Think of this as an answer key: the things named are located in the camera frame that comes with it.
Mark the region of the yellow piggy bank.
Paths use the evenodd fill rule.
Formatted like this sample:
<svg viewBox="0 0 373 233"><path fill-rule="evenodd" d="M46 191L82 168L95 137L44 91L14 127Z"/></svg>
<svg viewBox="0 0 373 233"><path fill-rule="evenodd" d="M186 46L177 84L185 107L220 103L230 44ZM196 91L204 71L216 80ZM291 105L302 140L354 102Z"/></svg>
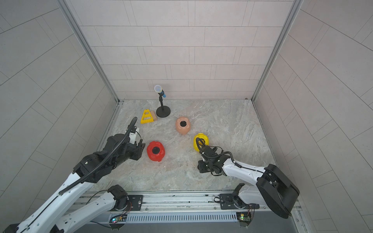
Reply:
<svg viewBox="0 0 373 233"><path fill-rule="evenodd" d="M200 149L207 145L209 145L209 138L205 134L198 133L194 137L193 147L197 152L200 152Z"/></svg>

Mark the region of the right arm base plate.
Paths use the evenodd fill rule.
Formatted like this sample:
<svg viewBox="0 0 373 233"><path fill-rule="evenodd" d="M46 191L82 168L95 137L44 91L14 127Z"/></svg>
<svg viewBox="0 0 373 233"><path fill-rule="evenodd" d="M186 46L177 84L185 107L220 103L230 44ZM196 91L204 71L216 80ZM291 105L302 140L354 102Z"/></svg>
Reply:
<svg viewBox="0 0 373 233"><path fill-rule="evenodd" d="M259 209L259 204L245 204L238 195L220 194L214 198L214 202L220 205L222 210L249 210Z"/></svg>

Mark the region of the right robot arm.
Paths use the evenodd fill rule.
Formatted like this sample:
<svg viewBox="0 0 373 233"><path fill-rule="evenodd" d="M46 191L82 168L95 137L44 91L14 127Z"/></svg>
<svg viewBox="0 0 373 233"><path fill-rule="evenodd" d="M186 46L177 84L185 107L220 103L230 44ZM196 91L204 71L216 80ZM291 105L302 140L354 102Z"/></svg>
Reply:
<svg viewBox="0 0 373 233"><path fill-rule="evenodd" d="M217 153L217 147L197 144L202 160L200 173L213 176L235 177L243 181L229 198L220 198L222 204L233 204L238 209L258 204L269 207L278 216L287 219L300 194L296 185L278 168L269 164L257 167L237 161L229 151Z"/></svg>

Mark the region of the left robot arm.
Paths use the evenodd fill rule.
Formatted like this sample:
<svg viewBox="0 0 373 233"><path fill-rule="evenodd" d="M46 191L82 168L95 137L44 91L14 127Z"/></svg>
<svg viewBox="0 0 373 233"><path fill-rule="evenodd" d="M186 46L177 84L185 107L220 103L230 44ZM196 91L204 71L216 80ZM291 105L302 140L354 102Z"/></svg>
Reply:
<svg viewBox="0 0 373 233"><path fill-rule="evenodd" d="M102 151L85 156L73 172L34 213L21 223L9 225L7 233L70 233L75 232L100 214L114 210L126 213L131 209L127 192L114 185L83 207L68 214L70 207L102 177L110 174L128 159L138 160L145 143L138 132L116 134L107 139Z"/></svg>

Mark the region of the pink piggy bank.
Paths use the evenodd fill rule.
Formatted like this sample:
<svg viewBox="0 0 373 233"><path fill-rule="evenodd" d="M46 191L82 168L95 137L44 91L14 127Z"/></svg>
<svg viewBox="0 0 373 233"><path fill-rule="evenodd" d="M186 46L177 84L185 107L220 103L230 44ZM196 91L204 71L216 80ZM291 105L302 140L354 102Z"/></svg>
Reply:
<svg viewBox="0 0 373 233"><path fill-rule="evenodd" d="M186 135L191 128L190 121L187 117L180 117L176 120L176 130L182 135Z"/></svg>

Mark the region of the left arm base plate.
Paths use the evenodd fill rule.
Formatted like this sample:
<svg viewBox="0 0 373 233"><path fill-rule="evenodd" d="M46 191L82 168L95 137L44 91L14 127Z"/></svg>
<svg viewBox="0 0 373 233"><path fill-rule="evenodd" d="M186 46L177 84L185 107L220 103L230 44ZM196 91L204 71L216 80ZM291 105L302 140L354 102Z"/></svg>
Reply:
<svg viewBox="0 0 373 233"><path fill-rule="evenodd" d="M119 203L114 207L115 210L126 211L140 211L143 204L143 195L129 195L126 199L119 200Z"/></svg>

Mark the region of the red piggy bank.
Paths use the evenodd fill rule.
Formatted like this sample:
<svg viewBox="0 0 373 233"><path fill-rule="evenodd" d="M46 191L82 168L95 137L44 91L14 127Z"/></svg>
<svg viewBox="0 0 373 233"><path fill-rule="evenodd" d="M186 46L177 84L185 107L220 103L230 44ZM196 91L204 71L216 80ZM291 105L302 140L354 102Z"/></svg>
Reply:
<svg viewBox="0 0 373 233"><path fill-rule="evenodd" d="M152 161L161 162L165 157L165 148L162 143L152 141L147 147L147 154Z"/></svg>

